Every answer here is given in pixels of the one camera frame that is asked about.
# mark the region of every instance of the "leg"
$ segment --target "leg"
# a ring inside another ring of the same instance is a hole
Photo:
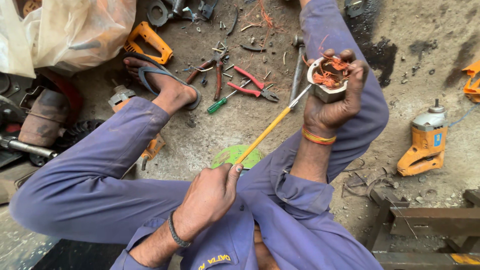
[[[38,170],[10,203],[16,221],[61,238],[127,244],[147,219],[166,219],[180,205],[190,182],[118,180],[170,116],[196,98],[193,89],[168,76],[149,77],[160,95],[153,102],[132,98]]]
[[[358,59],[365,60],[345,25],[335,1],[311,0],[302,4],[305,6],[300,13],[300,24],[309,59],[319,58],[318,48],[328,35],[322,44],[323,48],[332,48],[337,53],[344,49],[353,49]],[[382,89],[375,75],[370,71],[362,92],[360,112],[337,131],[337,140],[333,144],[328,163],[329,182],[354,159],[367,151],[370,143],[382,132],[387,122],[388,107]],[[238,189],[260,189],[267,194],[275,194],[270,182],[275,183],[283,169],[289,170],[297,153],[300,138],[301,133],[296,132],[244,174],[239,179]]]

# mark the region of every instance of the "yellow power tool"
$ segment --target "yellow power tool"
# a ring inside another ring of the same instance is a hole
[[[113,90],[115,91],[115,95],[110,98],[108,103],[112,106],[114,112],[118,112],[130,101],[131,98],[136,96],[136,93],[133,90],[126,88],[124,85],[117,86]],[[142,171],[145,171],[147,161],[151,161],[165,144],[166,143],[162,136],[160,136],[160,133],[148,143],[147,148],[140,156],[143,159]]]
[[[135,39],[138,36],[141,36],[145,42],[152,45],[160,53],[160,57],[144,53],[140,46],[135,43]],[[148,22],[141,22],[139,25],[137,25],[137,27],[135,27],[135,29],[128,36],[123,48],[126,51],[134,51],[146,55],[162,65],[166,64],[173,55],[172,49],[170,49],[165,41],[163,41],[163,39],[160,38],[155,31],[152,30],[152,28],[150,28]]]
[[[446,115],[445,107],[438,105],[437,98],[434,106],[412,121],[412,146],[397,164],[401,175],[414,175],[443,166],[448,128]]]

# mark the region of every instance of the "metal frame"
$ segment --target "metal frame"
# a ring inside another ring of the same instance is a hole
[[[466,190],[469,208],[408,208],[386,188],[373,189],[370,196],[380,206],[365,247],[385,270],[480,270],[480,191]],[[461,245],[446,239],[450,253],[388,252],[392,234],[445,235],[463,237]]]

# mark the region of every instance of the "green screwdriver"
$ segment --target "green screwdriver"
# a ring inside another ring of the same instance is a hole
[[[240,87],[244,87],[245,85],[247,85],[249,82],[251,82],[252,80],[248,80],[246,83],[242,84]],[[238,90],[235,90],[233,91],[230,95],[228,95],[227,97],[223,97],[221,100],[215,102],[214,104],[212,104],[210,107],[208,107],[207,109],[207,112],[212,114],[214,113],[216,110],[218,110],[218,108],[220,108],[220,106],[222,106],[223,104],[225,104],[227,102],[227,99],[235,94]]]

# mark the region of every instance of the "pliers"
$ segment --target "pliers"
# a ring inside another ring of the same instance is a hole
[[[250,90],[250,89],[241,88],[240,86],[234,85],[234,84],[231,83],[231,82],[228,82],[228,83],[227,83],[228,86],[231,86],[231,87],[237,89],[238,91],[242,91],[242,92],[249,93],[249,94],[254,94],[256,97],[258,97],[259,95],[262,95],[262,96],[264,96],[266,99],[268,99],[269,101],[272,101],[272,102],[278,102],[278,101],[280,100],[275,93],[268,91],[268,90],[265,88],[265,84],[257,81],[257,79],[255,79],[255,77],[254,77],[252,74],[246,72],[245,70],[239,68],[238,66],[234,66],[233,68],[234,68],[237,72],[239,72],[239,73],[243,74],[244,76],[248,77],[249,79],[251,79],[252,82],[253,82],[258,88],[260,88],[261,90],[260,90],[260,91],[257,91],[257,90]]]
[[[220,45],[220,41],[217,42],[215,48],[218,48],[218,45]],[[223,62],[222,58],[225,56],[227,53],[228,46],[223,49],[223,51],[220,53],[218,51],[215,51],[213,53],[213,56],[210,60],[206,61],[200,66],[200,69],[205,69],[212,63],[216,63],[216,92],[215,92],[215,97],[214,100],[217,100],[220,97],[220,90],[222,89],[222,69],[223,69]],[[190,76],[185,80],[187,84],[191,84],[193,79],[200,73],[199,70],[195,69]]]

